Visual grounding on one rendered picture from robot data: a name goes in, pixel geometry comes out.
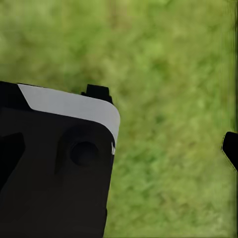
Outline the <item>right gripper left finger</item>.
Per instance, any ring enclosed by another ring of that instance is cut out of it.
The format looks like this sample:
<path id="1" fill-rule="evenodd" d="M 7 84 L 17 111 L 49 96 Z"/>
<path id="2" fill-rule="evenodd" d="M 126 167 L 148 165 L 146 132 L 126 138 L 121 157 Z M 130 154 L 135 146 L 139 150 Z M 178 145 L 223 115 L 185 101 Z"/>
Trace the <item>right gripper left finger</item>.
<path id="1" fill-rule="evenodd" d="M 0 191 L 26 150 L 22 132 L 0 137 Z"/>

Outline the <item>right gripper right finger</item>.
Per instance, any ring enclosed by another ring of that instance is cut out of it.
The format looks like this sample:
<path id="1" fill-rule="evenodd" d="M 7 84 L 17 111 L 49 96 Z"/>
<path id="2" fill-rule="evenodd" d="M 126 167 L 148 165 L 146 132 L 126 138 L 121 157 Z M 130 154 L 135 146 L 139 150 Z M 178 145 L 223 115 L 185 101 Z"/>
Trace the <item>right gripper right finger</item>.
<path id="1" fill-rule="evenodd" d="M 236 170 L 238 171 L 238 134 L 227 132 L 224 143 L 223 151 L 228 156 Z"/>

